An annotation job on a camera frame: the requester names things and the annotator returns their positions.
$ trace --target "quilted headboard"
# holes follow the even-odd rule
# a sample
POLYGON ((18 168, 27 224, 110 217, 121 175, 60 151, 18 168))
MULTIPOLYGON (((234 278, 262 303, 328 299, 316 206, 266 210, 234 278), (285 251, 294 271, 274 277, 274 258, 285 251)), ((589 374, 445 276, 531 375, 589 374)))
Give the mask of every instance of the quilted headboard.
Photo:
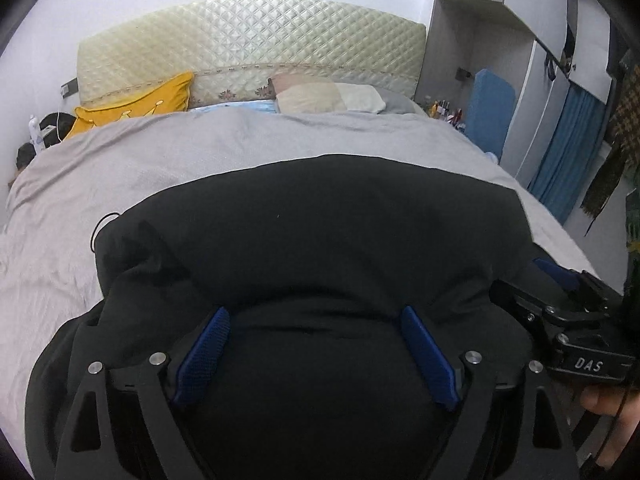
POLYGON ((424 25, 322 0, 207 0, 152 12, 80 43, 82 105, 95 107, 190 70, 190 107, 268 96, 275 73, 328 76, 412 97, 424 25))

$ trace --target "blue cushion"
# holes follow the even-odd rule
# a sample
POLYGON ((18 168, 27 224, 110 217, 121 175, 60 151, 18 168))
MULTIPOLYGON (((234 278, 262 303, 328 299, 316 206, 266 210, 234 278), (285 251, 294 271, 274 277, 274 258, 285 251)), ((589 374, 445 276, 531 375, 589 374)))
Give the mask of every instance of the blue cushion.
POLYGON ((229 312, 221 306, 204 327, 178 368, 175 378, 175 395, 172 399, 175 407, 186 408, 202 400, 209 381, 218 368, 230 330, 229 312))
POLYGON ((406 306, 400 315, 400 330, 409 352, 429 388, 431 399, 437 404, 444 405, 448 412, 453 412, 460 403, 456 371, 442 353, 433 335, 416 314, 416 311, 406 306))
POLYGON ((504 79, 483 68, 476 74, 466 112, 465 135, 484 152, 500 159, 516 102, 516 92, 504 79))

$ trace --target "wall socket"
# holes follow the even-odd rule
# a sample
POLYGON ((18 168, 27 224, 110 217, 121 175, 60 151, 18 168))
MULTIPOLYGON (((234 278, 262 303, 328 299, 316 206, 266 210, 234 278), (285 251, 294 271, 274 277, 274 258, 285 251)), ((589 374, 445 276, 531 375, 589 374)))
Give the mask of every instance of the wall socket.
POLYGON ((66 99, 70 95, 78 93, 78 78, 72 79, 71 81, 64 83, 60 87, 60 93, 62 94, 62 98, 66 99))

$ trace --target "finger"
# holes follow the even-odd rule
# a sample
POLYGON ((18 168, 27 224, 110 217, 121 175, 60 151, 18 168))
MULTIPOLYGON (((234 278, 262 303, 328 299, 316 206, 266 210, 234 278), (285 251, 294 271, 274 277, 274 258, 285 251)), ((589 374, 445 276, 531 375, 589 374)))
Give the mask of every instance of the finger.
POLYGON ((625 449, 629 439, 631 439, 631 436, 634 434, 637 424, 637 421, 633 424, 626 424, 624 422, 618 422, 616 424, 616 428, 613 430, 613 433, 611 433, 611 438, 598 458, 599 466, 606 469, 613 466, 614 462, 625 449))
MULTIPOLYGON (((597 415, 616 415, 625 396, 625 390, 613 386, 587 386, 580 395, 580 403, 585 410, 597 415)), ((625 407, 620 414, 621 420, 633 420, 640 417, 640 398, 634 392, 627 397, 625 407)))

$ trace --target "yellow pillow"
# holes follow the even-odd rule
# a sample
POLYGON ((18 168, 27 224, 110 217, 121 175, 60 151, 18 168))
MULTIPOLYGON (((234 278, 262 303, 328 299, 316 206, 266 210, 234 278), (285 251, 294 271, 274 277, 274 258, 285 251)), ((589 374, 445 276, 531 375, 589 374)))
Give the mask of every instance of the yellow pillow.
POLYGON ((78 118, 65 140, 90 130, 129 117, 183 112, 189 104, 189 86, 193 72, 185 72, 169 79, 159 87, 129 97, 104 108, 76 108, 78 118))

